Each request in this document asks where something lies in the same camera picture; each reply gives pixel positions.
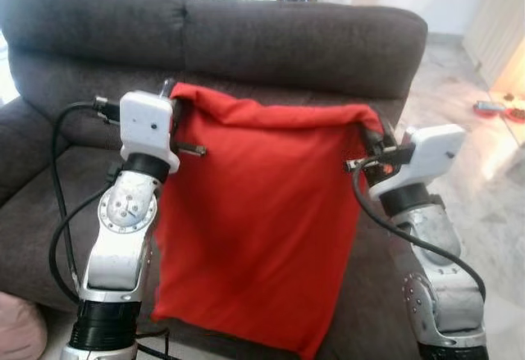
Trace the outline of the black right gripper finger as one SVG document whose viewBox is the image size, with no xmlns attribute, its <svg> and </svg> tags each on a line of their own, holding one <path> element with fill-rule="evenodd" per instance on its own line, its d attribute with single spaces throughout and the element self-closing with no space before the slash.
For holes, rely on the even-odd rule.
<svg viewBox="0 0 525 360">
<path fill-rule="evenodd" d="M 367 129 L 368 153 L 385 153 L 387 149 L 393 147 L 393 127 L 390 121 L 380 117 L 380 125 L 380 131 Z"/>
</svg>

